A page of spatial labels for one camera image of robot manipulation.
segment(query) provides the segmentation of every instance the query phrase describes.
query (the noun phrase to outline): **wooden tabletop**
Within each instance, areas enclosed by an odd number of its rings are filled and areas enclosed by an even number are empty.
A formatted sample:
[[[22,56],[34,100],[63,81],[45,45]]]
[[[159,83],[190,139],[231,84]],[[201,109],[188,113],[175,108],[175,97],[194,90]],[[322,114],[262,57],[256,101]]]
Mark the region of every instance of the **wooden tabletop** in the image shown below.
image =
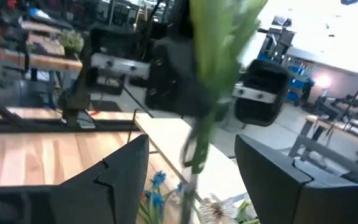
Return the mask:
[[[142,117],[135,120],[140,130],[149,135],[150,142],[167,161],[173,171],[188,180],[188,170],[182,171],[182,147],[191,127],[179,118]],[[212,144],[202,173],[198,176],[198,195],[201,198],[215,194],[221,200],[247,192],[236,166]]]
[[[318,126],[321,126],[323,128],[326,128],[326,129],[329,129],[331,127],[331,125],[332,125],[332,122],[327,122],[327,121],[323,121],[322,119],[318,119],[318,117],[315,116],[315,115],[308,115],[306,117],[306,120],[311,121],[313,123],[317,122]],[[345,124],[342,123],[342,122],[334,123],[333,128],[335,130],[339,131],[341,134],[343,134],[346,137],[348,137],[349,139],[358,142],[358,137],[357,136],[355,136],[355,135],[353,135],[351,133],[348,133],[347,131],[344,130],[344,128],[345,128],[345,129],[352,129],[353,131],[358,132],[358,128],[351,127],[351,125],[345,126]]]
[[[29,30],[29,31],[42,31],[42,32],[48,32],[51,34],[59,34],[61,33],[60,29],[45,25],[45,24],[40,24],[40,23],[36,23],[36,22],[30,22],[30,21],[24,21],[22,22],[22,28]]]
[[[45,109],[10,108],[23,118],[58,118]],[[132,113],[100,112],[96,119],[131,119]],[[132,133],[136,138],[141,133]],[[60,184],[110,155],[127,141],[128,133],[0,134],[0,186]],[[167,174],[162,194],[177,187],[179,177],[160,154],[149,155],[145,189],[158,171]],[[178,223],[180,208],[168,202],[164,223]],[[138,217],[138,223],[144,223]]]
[[[34,42],[38,42],[39,44],[41,44],[50,54],[64,54],[63,47],[56,40],[50,40],[48,37],[41,37],[34,34],[30,34],[29,44],[32,44]],[[12,63],[23,63],[24,54],[0,48],[0,60],[7,60]],[[31,54],[30,66],[36,68],[50,68],[51,70],[55,69],[79,72],[81,70],[82,63],[79,60],[69,60],[64,58]]]

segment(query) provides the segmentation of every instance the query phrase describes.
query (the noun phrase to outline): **green leaf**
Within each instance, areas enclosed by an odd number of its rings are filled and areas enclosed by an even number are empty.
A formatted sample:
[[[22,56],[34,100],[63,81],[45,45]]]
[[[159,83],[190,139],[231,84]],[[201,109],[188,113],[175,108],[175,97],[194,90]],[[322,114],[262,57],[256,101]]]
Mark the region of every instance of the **green leaf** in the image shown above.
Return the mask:
[[[149,217],[152,223],[155,223],[155,212],[154,212],[154,205],[153,205],[153,192],[150,194],[149,199]]]
[[[144,219],[147,224],[153,224],[149,216],[142,209],[139,209],[139,215]]]
[[[139,210],[142,210],[144,213],[148,213],[149,211],[147,210],[146,204],[143,201],[139,202]]]
[[[240,205],[240,207],[239,207],[239,210],[246,209],[248,206],[249,206],[249,203],[248,203],[246,200],[244,200],[244,201],[241,203],[241,205]]]
[[[255,219],[255,220],[251,220],[251,221],[248,221],[248,222],[244,222],[242,224],[258,224],[259,223],[259,219]]]
[[[160,210],[162,209],[162,207],[157,207],[154,209],[154,217],[155,217],[155,223],[156,224],[160,224],[161,223],[161,218],[160,218]]]
[[[235,15],[239,2],[235,2],[237,5],[234,3],[233,6],[228,6],[228,1],[223,0],[190,1],[197,78],[215,102],[232,91],[238,79],[237,57],[257,30],[257,16],[267,0],[248,0],[245,13],[239,16]],[[235,16],[239,23],[234,27]],[[197,120],[199,128],[196,130],[194,164],[198,165],[206,160],[217,107],[216,103],[207,117]],[[191,170],[192,174],[199,174],[203,168],[192,166]]]

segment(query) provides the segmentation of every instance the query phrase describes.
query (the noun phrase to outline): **wooden table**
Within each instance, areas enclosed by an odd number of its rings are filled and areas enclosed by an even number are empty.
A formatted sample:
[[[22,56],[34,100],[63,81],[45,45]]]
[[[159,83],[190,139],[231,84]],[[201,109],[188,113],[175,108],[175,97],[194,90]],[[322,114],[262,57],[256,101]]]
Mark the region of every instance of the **wooden table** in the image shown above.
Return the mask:
[[[10,108],[23,118],[57,118],[45,109]],[[139,113],[138,118],[146,116]],[[100,112],[96,119],[132,119],[132,113]],[[132,139],[141,133],[132,133]],[[125,145],[128,133],[0,134],[0,186],[60,184]],[[177,187],[180,179],[164,158],[150,146],[149,179],[158,171],[167,174],[162,194]],[[178,223],[180,208],[168,202],[164,223]]]
[[[316,127],[322,127],[323,129],[329,129],[332,126],[332,122],[318,119],[318,117],[315,115],[308,115],[306,117],[306,123],[303,126],[301,133],[296,138],[296,141],[292,146],[288,156],[300,156],[302,161],[308,161],[322,169],[326,169],[327,167],[310,158],[310,153],[312,151],[315,151],[318,154],[321,154],[324,158],[328,158],[339,164],[340,166],[346,168],[347,170],[358,174],[358,163],[356,163],[355,161],[351,161],[348,158],[342,156],[340,153],[334,152],[327,146],[318,143],[317,141],[319,139],[319,136],[313,136],[312,138],[308,138],[308,133],[310,132],[313,125],[316,125]],[[343,130],[344,126],[345,124],[341,122],[334,123],[333,130],[344,135],[346,138],[358,143],[358,137]],[[303,151],[302,154],[299,154],[298,151],[300,150],[301,146],[305,146],[306,149]]]
[[[190,170],[182,170],[180,158],[191,127],[179,118],[143,116],[136,118],[135,123],[141,131],[149,135],[150,142],[167,161],[172,171],[182,180],[189,181]],[[204,170],[198,176],[199,198],[215,194],[221,200],[225,200],[244,195],[247,190],[238,166],[212,144],[209,145],[208,153]]]
[[[33,29],[38,31],[42,30],[45,32],[57,32],[56,28],[43,24],[36,24],[33,22],[24,22],[23,27],[25,29]],[[51,41],[48,39],[48,37],[40,37],[34,34],[30,34],[29,43],[31,42],[41,42],[42,45],[46,44],[47,51],[49,51],[51,54],[58,54],[59,52],[62,52],[62,46],[59,46],[59,44],[55,41]],[[23,66],[24,54],[0,48],[0,60],[5,60],[12,63],[21,62],[21,66]],[[81,70],[82,63],[79,60],[69,60],[64,58],[31,54],[30,67],[79,72]]]

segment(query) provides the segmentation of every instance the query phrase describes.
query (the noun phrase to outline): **white wall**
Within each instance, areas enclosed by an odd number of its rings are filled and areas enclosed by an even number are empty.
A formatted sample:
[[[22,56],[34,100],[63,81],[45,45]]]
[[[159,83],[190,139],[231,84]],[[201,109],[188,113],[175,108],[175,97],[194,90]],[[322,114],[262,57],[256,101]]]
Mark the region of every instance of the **white wall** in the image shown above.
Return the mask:
[[[282,0],[270,0],[267,2],[266,6],[258,15],[261,27],[269,29],[269,27],[272,25],[274,16],[277,14],[282,14],[282,12],[288,7],[281,1]],[[239,62],[245,66],[248,66],[251,61],[253,61],[253,59],[256,59],[260,49],[262,48],[265,38],[266,34],[256,33],[251,38],[248,45],[244,47],[241,55],[239,56]]]
[[[358,3],[342,6],[340,0],[334,1],[331,5],[322,0],[293,3],[293,25],[298,33],[292,44],[298,57],[358,73]]]
[[[297,33],[288,54],[358,73],[358,35],[328,37]]]

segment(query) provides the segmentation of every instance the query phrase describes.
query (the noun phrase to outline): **blue flower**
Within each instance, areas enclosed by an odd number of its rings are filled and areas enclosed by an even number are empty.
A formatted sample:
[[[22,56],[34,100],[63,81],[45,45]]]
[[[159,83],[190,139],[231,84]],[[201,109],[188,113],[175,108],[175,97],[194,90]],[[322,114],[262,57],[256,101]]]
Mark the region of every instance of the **blue flower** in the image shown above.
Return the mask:
[[[162,171],[157,172],[152,179],[153,188],[154,189],[159,188],[160,185],[165,181],[166,176],[167,175],[165,173],[163,173]]]
[[[179,184],[178,184],[178,188],[177,188],[177,192],[178,192],[178,193],[181,193],[182,190],[183,190],[183,183],[179,183]]]
[[[159,205],[163,205],[164,204],[164,199],[162,197],[162,195],[158,194],[158,193],[153,193],[153,205],[155,207],[159,206]]]
[[[144,191],[144,195],[146,196],[146,198],[150,198],[150,196],[152,195],[152,193],[148,190]]]
[[[152,196],[152,194],[153,194],[153,205],[154,205],[155,207],[158,207],[159,205],[163,205],[163,204],[164,204],[164,199],[163,199],[163,197],[162,197],[160,194],[158,194],[158,193],[156,193],[156,192],[150,192],[150,191],[148,191],[148,190],[146,190],[146,191],[144,192],[144,195],[146,196],[147,199],[150,199],[150,197]]]

